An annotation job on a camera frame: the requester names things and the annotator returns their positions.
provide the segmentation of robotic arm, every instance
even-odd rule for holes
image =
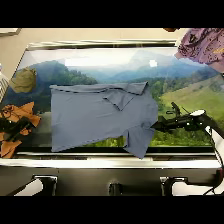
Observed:
[[[175,118],[166,120],[160,116],[158,121],[152,126],[158,131],[168,132],[176,128],[184,128],[186,131],[203,130],[211,137],[215,155],[224,168],[224,132],[218,127],[217,123],[207,116],[205,110],[197,110],[181,116],[179,107],[172,102],[174,111],[167,111],[167,114],[176,114]],[[220,195],[224,192],[224,180],[217,187],[189,185],[184,178],[166,178],[161,179],[165,195]]]

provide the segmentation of shirt sleeve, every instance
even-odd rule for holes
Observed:
[[[141,125],[126,130],[123,134],[126,137],[124,149],[134,156],[143,159],[150,141],[154,135],[154,129],[144,128]]]
[[[115,105],[120,111],[134,98],[134,94],[127,93],[122,90],[108,90],[103,96],[103,99],[107,99],[113,105]]]

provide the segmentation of beige surface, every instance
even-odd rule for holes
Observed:
[[[16,36],[0,37],[0,63],[11,78],[29,43],[66,40],[177,39],[162,28],[22,28]]]

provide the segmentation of forest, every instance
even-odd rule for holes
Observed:
[[[93,85],[97,84],[98,81],[92,77],[83,74],[77,70],[68,70],[68,68],[57,62],[43,62],[39,64],[35,64],[30,66],[30,68],[35,68],[37,71],[37,84],[36,89],[32,93],[19,93],[16,94],[10,87],[5,95],[2,104],[14,104],[17,106],[24,105],[25,103],[29,103],[34,101],[35,113],[45,113],[51,110],[51,91],[50,85]],[[210,91],[210,95],[218,94],[219,97],[224,97],[223,89],[220,87],[219,82],[212,82],[212,84],[205,85],[206,80],[213,79],[213,77],[217,76],[217,73],[212,69],[201,69],[198,72],[192,73],[188,77],[173,77],[173,78],[141,78],[128,80],[125,82],[128,83],[138,83],[147,81],[153,98],[157,101],[159,106],[159,115],[163,115],[166,118],[172,118],[173,115],[166,115],[167,110],[171,110],[171,102],[170,99],[173,99],[169,96],[170,93],[175,93],[176,99],[180,99],[181,94],[180,91],[185,89],[188,91],[188,94],[194,94],[194,96],[199,93],[206,94]],[[195,83],[201,83],[197,88],[191,90],[190,86]],[[220,113],[218,123],[221,128],[224,128],[224,108],[220,106]],[[93,143],[90,145],[91,147],[122,147],[124,144],[123,137],[119,137],[117,139],[107,139],[102,142]],[[155,136],[150,143],[151,146],[205,146],[210,145],[210,139],[202,132],[186,132],[185,130],[175,130],[174,133],[162,133],[155,132]]]

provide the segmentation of metal frame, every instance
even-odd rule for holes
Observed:
[[[82,41],[55,41],[30,43],[26,51],[54,50],[54,49],[82,49],[82,48],[122,48],[122,47],[174,47],[176,39],[124,39],[124,40],[82,40]],[[66,156],[99,156],[98,153],[30,153],[19,152],[18,155],[66,155]],[[100,156],[116,156],[112,158],[89,160],[33,160],[33,159],[0,159],[0,166],[22,166],[22,167],[49,167],[49,168],[220,168],[217,160],[195,160],[195,161],[151,161],[149,158],[143,160],[130,160],[128,153],[100,153]],[[211,155],[214,153],[147,153],[150,155]]]

